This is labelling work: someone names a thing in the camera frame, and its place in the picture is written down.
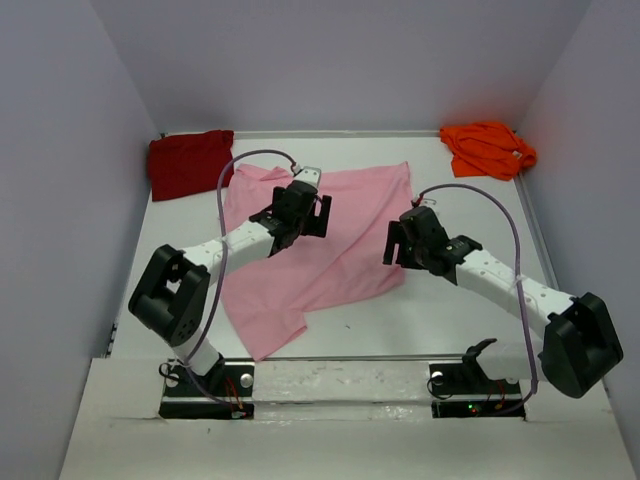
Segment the pink t shirt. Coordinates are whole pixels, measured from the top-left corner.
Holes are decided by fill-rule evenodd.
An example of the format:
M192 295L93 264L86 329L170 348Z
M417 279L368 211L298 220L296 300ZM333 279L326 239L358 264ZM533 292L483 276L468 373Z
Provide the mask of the pink t shirt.
M325 237L301 236L225 275L222 304L255 360L302 335L306 313L380 296L405 281L383 254L389 222L413 198L408 164L325 173L319 192L332 199Z

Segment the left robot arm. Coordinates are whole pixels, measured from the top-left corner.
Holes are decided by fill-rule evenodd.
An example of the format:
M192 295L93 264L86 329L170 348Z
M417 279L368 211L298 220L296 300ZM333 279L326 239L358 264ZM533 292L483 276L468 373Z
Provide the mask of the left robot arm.
M331 204L313 184L294 180L274 188L271 204L229 233L183 250L166 244L154 251L128 310L189 368L186 381L195 392L215 392L224 363L201 326L209 288L221 284L221 275L270 258L300 236L325 237Z

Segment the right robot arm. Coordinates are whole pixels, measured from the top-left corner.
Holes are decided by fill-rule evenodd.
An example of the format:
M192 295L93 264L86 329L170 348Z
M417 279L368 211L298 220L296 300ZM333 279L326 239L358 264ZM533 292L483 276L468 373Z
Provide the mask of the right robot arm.
M516 273L470 237L449 236L429 207L413 208L389 223L383 262L427 271L520 321L522 347L487 338L467 349L460 379L470 391L482 392L496 380L536 380L578 399L623 360L600 297L571 295Z

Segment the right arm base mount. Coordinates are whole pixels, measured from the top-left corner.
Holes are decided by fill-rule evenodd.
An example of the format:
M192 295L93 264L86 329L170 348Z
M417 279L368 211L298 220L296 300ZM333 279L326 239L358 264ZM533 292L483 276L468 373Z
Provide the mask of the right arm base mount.
M480 368L478 357L496 339L469 347L460 360L432 363L426 380L435 419L513 417L526 419L523 394L517 383L491 380Z

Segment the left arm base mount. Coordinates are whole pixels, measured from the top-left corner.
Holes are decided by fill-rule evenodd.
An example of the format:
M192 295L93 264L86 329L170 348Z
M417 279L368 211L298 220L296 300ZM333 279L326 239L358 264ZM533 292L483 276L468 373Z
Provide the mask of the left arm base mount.
M169 420L251 420L255 364L227 360L207 376L190 373L176 360L158 367L163 379L159 416Z

